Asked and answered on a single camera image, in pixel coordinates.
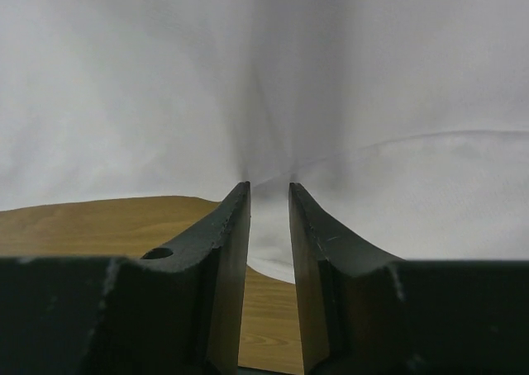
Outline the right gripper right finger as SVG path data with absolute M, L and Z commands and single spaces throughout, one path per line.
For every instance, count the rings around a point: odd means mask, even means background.
M 288 195 L 308 374 L 525 374 L 525 261 L 404 260 Z

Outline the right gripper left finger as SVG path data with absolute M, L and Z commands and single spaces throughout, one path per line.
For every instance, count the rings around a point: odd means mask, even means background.
M 2 373 L 236 373 L 249 231 L 239 183 L 138 259 L 2 259 Z

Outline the white t shirt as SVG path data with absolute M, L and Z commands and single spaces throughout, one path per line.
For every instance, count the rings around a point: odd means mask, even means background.
M 1 207 L 288 185 L 405 259 L 528 256 L 528 0 L 1 0 Z

